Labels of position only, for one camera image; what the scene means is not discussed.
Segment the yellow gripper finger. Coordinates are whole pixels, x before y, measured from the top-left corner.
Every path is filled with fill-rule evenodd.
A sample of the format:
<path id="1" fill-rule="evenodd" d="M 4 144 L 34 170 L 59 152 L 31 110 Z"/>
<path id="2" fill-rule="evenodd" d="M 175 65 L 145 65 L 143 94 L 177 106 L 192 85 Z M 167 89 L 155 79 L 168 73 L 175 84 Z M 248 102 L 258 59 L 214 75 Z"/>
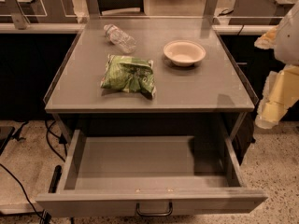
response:
<path id="1" fill-rule="evenodd" d="M 272 129 L 298 100 L 299 66 L 286 65 L 279 72 L 271 71 L 264 83 L 255 124 L 262 129 Z"/>
<path id="2" fill-rule="evenodd" d="M 276 45 L 277 29 L 278 27 L 275 26 L 258 37 L 254 42 L 254 46 L 258 49 L 273 49 Z"/>

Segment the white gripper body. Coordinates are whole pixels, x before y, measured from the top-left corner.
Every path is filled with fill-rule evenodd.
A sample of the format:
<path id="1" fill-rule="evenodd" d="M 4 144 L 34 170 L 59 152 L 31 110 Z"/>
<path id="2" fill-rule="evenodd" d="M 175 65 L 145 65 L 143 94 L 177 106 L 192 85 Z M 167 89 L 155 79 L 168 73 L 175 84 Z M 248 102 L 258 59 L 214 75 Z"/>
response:
<path id="1" fill-rule="evenodd" d="M 299 2 L 278 25 L 274 54 L 285 64 L 299 65 Z"/>

